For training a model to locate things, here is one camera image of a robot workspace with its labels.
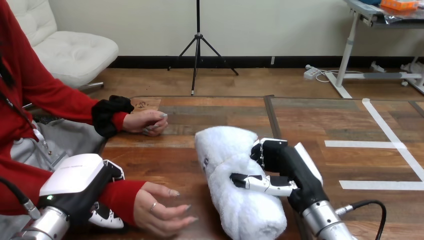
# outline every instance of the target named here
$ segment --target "red sweater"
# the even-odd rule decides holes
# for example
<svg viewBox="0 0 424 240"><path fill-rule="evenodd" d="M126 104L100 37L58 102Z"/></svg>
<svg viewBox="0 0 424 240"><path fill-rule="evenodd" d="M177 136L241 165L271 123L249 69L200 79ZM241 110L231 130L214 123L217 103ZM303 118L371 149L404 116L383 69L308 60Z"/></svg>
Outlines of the red sweater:
<svg viewBox="0 0 424 240"><path fill-rule="evenodd" d="M30 102L52 115L80 123L92 124L91 109L98 102L78 90L64 85L45 69L21 30L6 0L0 0L0 53L2 61L16 85L9 89L0 77L0 91L13 104L21 107ZM25 119L0 99L0 176L20 188L37 204L40 188L52 174L11 159L14 140L38 140ZM25 112L30 120L32 116ZM113 116L120 131L127 113ZM143 181L118 181L110 183L100 197L125 222L134 225L134 200ZM16 197L0 183L0 214L26 214Z"/></svg>

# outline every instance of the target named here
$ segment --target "white wall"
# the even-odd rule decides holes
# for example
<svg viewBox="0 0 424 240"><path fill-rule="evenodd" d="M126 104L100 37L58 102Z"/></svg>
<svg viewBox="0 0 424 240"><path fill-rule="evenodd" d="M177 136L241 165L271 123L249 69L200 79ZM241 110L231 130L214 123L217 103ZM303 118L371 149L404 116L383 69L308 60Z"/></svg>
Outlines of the white wall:
<svg viewBox="0 0 424 240"><path fill-rule="evenodd" d="M196 33L195 0L49 1L59 30L110 38L121 56L177 56ZM343 0L201 0L200 15L223 56L341 56L352 24ZM357 33L355 56L413 56L424 44L424 30Z"/></svg>

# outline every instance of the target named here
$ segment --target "white standing desk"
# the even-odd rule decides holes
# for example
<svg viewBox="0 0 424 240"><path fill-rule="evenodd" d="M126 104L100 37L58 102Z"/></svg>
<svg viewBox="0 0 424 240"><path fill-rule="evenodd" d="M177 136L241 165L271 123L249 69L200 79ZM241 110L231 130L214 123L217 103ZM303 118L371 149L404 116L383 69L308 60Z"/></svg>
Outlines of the white standing desk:
<svg viewBox="0 0 424 240"><path fill-rule="evenodd" d="M326 72L325 76L334 86L337 92L345 99L351 99L351 95L343 87L344 79L405 79L418 91L424 94L424 67L420 74L407 72L393 73L346 73L349 57L351 56L352 48L355 42L355 35L358 27L358 22L363 22L370 28L386 28L386 29L424 29L424 21L421 23L392 23L386 24L384 14L378 7L365 4L358 0L344 0L350 7L350 13L353 14L352 28L350 29L349 37L347 38L346 47L344 48L343 58L341 60L338 76L332 72Z"/></svg>

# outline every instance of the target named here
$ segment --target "gray pants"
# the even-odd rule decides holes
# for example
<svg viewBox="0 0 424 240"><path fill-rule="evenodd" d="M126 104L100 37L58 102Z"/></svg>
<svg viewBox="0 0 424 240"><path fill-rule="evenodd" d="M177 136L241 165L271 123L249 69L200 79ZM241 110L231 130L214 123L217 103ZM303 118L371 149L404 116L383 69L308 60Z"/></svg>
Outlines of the gray pants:
<svg viewBox="0 0 424 240"><path fill-rule="evenodd" d="M21 138L14 142L10 151L13 160L47 170L46 158L57 167L63 160L74 155L97 153L104 141L93 126L85 123L60 119L46 125L38 123L37 128L43 134L48 149L40 142ZM9 240L29 220L27 215L0 215L0 240Z"/></svg>

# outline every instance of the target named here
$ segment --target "wooden table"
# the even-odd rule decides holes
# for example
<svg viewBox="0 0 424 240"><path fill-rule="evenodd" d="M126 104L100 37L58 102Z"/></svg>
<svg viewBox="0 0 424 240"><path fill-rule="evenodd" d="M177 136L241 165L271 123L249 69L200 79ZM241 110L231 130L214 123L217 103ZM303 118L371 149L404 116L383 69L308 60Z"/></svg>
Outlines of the wooden table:
<svg viewBox="0 0 424 240"><path fill-rule="evenodd" d="M379 199L388 215L384 240L424 236L424 191L343 189L339 181L421 181L397 149L326 147L325 141L388 142L360 100L273 97L135 97L135 111L168 114L169 127L160 137L120 133L104 147L102 157L120 165L127 179L146 180L180 191L169 206L192 204L199 217L176 239L228 239L221 227L206 179L197 161L194 134L212 126L235 126L262 137L278 137L290 145L302 142L320 170L324 189L335 208L364 199ZM371 101L410 153L424 164L422 102ZM295 215L283 200L288 227L279 239L310 239L299 231ZM374 239L381 211L370 206L343 217L359 240ZM90 227L71 239L156 239L136 229L125 233Z"/></svg>

